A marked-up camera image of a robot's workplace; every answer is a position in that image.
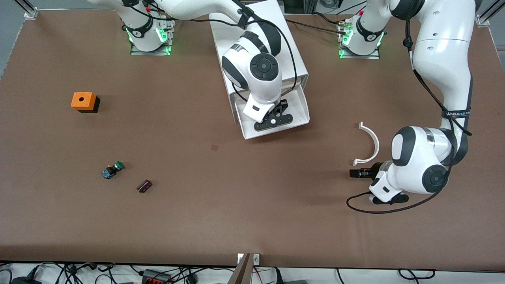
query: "grey floor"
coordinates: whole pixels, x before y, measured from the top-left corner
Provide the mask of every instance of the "grey floor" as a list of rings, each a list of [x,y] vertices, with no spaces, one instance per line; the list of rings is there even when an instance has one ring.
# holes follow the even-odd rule
[[[493,1],[495,0],[483,0],[481,10]],[[99,9],[99,7],[88,3],[86,0],[30,0],[30,2],[40,9]],[[353,0],[345,0],[345,2],[351,5]],[[14,0],[0,0],[0,78],[4,73],[17,35],[23,25],[23,14],[24,11]],[[491,20],[491,34],[498,50],[501,65],[505,70],[505,9]]]

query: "orange box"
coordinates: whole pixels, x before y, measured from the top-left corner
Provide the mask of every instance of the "orange box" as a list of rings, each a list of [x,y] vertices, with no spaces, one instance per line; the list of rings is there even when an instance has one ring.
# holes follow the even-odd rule
[[[70,106],[78,112],[97,113],[100,105],[100,99],[90,91],[77,91],[72,97]]]

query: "white c-shaped object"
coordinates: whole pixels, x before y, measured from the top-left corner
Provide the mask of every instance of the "white c-shaped object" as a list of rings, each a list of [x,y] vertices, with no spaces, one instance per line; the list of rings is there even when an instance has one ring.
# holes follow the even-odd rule
[[[372,140],[374,141],[374,145],[375,145],[375,150],[374,150],[374,154],[372,155],[372,157],[370,157],[366,160],[354,159],[354,163],[353,163],[354,167],[356,167],[356,165],[358,165],[358,164],[364,164],[364,163],[368,163],[368,162],[372,161],[379,153],[379,138],[377,137],[377,135],[371,129],[364,126],[363,121],[360,122],[360,125],[358,128],[365,131],[366,133],[368,133],[372,137]]]

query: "brown table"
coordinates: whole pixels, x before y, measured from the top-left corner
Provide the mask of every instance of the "brown table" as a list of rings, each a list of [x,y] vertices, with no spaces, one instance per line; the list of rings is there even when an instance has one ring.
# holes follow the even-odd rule
[[[311,121],[253,140],[233,124],[208,23],[180,23],[166,57],[130,56],[120,27],[110,11],[25,23],[0,81],[1,259],[233,265],[255,252],[264,266],[505,269],[505,76],[488,29],[470,48],[467,157],[434,200],[375,216],[345,205],[370,183],[348,176],[372,153],[357,123],[379,136],[374,162],[403,126],[440,124],[403,22],[388,24],[381,60],[339,59],[334,34],[290,24]],[[97,94],[99,112],[71,109],[75,91]],[[126,169],[103,179],[116,160]]]

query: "small bottle with green cap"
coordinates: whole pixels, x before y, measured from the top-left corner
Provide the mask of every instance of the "small bottle with green cap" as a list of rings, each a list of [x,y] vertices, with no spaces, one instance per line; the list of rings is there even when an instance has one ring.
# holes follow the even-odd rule
[[[105,179],[111,179],[113,176],[116,175],[117,172],[123,170],[125,168],[125,166],[123,165],[123,163],[121,163],[120,161],[117,161],[114,165],[112,166],[108,166],[103,172],[102,172],[102,176],[105,178]]]

